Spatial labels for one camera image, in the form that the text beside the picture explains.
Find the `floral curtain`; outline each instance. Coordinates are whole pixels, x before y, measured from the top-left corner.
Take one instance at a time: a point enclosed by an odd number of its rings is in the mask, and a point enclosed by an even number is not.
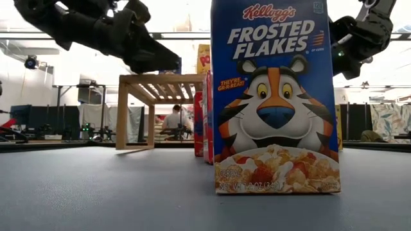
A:
[[[411,105],[370,105],[372,130],[380,134],[385,141],[409,144],[410,140],[394,139],[395,135],[411,131]]]

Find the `camera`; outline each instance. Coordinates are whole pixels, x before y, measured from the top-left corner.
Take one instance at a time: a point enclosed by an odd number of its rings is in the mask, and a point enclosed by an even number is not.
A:
[[[39,61],[37,60],[37,56],[29,55],[24,62],[24,66],[29,70],[37,70],[39,68]]]

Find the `wooden table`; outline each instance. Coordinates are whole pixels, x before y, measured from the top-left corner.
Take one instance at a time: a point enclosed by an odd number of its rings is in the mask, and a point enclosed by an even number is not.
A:
[[[155,105],[193,104],[192,88],[202,91],[202,74],[143,74],[120,76],[116,128],[117,150],[147,150],[154,148]],[[128,94],[148,105],[148,138],[146,145],[126,145]]]

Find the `tiger cartoon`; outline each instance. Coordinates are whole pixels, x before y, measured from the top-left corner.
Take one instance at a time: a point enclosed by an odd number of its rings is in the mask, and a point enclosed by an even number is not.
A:
[[[252,60],[240,61],[238,72],[249,76],[249,86],[218,116],[225,147],[217,162],[271,144],[306,148],[338,161],[328,145],[333,116],[299,83],[299,76],[308,72],[304,56],[295,55],[289,67],[257,67]]]

